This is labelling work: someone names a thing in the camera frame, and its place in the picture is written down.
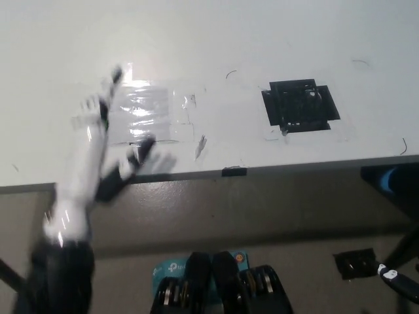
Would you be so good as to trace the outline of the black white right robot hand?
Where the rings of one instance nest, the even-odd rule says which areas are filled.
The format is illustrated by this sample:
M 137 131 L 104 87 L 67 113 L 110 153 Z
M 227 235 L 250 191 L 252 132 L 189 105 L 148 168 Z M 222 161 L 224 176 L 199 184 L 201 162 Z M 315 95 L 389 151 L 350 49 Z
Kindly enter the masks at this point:
M 377 267 L 377 274 L 393 291 L 414 304 L 418 304 L 419 285 L 416 281 L 382 263 L 379 263 Z

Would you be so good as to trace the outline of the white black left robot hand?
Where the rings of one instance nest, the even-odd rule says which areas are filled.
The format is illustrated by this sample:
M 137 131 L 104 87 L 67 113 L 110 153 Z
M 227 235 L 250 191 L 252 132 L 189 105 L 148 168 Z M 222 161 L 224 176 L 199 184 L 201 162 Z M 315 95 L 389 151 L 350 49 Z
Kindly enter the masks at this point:
M 45 219 L 43 232 L 49 242 L 64 247 L 88 243 L 91 239 L 90 211 L 97 201 L 111 201 L 143 167 L 156 143 L 154 135 L 102 172 L 109 130 L 109 110 L 124 71 L 116 66 L 102 90 L 84 99 L 72 119 L 75 134 L 71 154 L 63 176 L 55 184 L 51 216 Z

